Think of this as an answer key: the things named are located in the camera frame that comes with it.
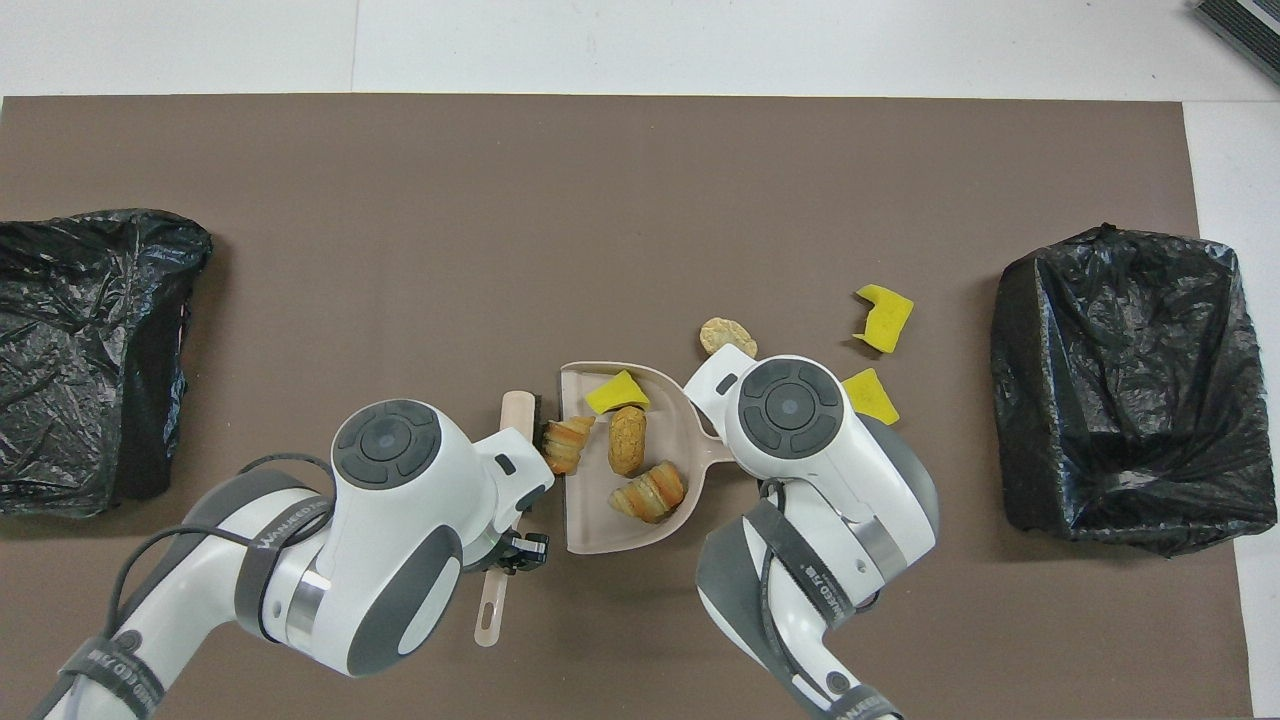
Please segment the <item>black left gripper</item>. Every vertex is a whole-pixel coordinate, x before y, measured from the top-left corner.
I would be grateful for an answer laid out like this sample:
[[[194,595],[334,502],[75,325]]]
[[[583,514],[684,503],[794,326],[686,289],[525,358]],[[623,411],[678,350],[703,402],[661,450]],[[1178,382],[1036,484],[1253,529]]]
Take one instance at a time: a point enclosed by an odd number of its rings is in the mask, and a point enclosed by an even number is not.
[[[547,562],[549,548],[550,538],[547,534],[500,536],[483,556],[463,566],[463,573],[485,571],[502,565],[504,560],[506,573],[531,571]]]

